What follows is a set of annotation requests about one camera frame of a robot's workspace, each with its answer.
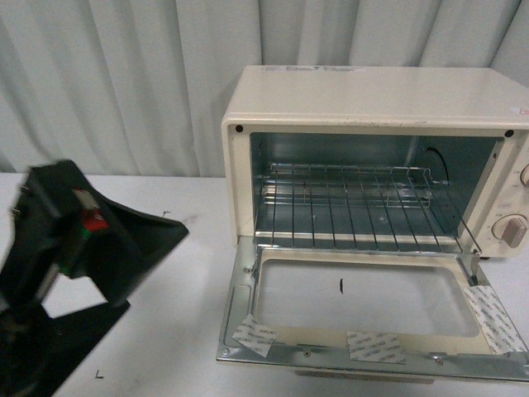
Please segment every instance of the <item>oven top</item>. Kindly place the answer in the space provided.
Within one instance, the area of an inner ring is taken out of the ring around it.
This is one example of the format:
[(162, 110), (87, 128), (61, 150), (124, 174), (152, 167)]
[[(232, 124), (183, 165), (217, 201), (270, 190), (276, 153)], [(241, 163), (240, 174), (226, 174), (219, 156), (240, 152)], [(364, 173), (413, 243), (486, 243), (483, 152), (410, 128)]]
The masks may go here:
[(529, 128), (529, 89), (491, 69), (247, 66), (224, 123)]

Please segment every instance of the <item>wire rack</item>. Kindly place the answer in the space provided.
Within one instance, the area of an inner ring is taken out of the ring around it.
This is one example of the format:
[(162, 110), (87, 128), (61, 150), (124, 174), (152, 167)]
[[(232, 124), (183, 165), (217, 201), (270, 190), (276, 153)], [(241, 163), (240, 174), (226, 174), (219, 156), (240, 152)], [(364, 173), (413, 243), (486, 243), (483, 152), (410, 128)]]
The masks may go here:
[(260, 246), (479, 249), (446, 185), (432, 180), (429, 169), (272, 164), (257, 183)]

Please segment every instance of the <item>sticker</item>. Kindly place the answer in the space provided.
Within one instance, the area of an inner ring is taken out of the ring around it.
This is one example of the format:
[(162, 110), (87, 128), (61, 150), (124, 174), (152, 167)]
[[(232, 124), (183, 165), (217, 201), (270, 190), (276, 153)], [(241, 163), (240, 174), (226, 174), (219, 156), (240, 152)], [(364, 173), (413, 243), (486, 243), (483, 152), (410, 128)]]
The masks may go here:
[(464, 292), (494, 354), (527, 352), (493, 287), (477, 285), (464, 289)]
[(347, 345), (352, 361), (376, 361), (406, 364), (397, 335), (347, 331)]
[(365, 72), (365, 68), (358, 66), (261, 66), (264, 72)]
[(365, 68), (358, 66), (322, 66), (326, 72), (365, 72)]
[(511, 108), (518, 116), (529, 116), (529, 108)]
[(246, 319), (233, 334), (233, 339), (262, 357), (268, 356), (268, 351), (277, 337), (276, 331), (259, 325), (251, 314), (246, 316)]

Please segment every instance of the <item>table surface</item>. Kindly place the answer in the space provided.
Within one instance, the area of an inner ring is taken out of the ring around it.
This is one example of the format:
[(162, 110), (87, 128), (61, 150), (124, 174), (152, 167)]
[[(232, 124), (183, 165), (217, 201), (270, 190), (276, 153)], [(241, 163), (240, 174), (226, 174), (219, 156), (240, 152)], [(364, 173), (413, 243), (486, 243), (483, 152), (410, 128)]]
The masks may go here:
[[(0, 174), (0, 249), (12, 239), (8, 208), (23, 176)], [(110, 199), (183, 222), (190, 235), (130, 297), (131, 308), (57, 396), (480, 395), (529, 396), (529, 385), (436, 380), (432, 385), (295, 375), (262, 366), (219, 364), (217, 341), (236, 248), (226, 181), (206, 178), (89, 177)], [(484, 261), (491, 284), (529, 341), (529, 248)], [(45, 302), (57, 316), (99, 303), (88, 279), (61, 278)]]

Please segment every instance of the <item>oven knob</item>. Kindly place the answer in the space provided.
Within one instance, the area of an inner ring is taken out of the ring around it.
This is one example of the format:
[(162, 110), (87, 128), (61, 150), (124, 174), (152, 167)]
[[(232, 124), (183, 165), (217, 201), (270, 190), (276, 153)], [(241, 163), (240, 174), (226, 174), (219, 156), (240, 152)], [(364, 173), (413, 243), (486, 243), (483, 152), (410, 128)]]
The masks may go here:
[(529, 165), (523, 169), (522, 173), (520, 174), (520, 179), (522, 180), (524, 186), (529, 186)]
[(493, 226), (493, 235), (505, 241), (511, 248), (516, 248), (522, 242), (527, 232), (527, 219), (520, 214), (507, 215)]

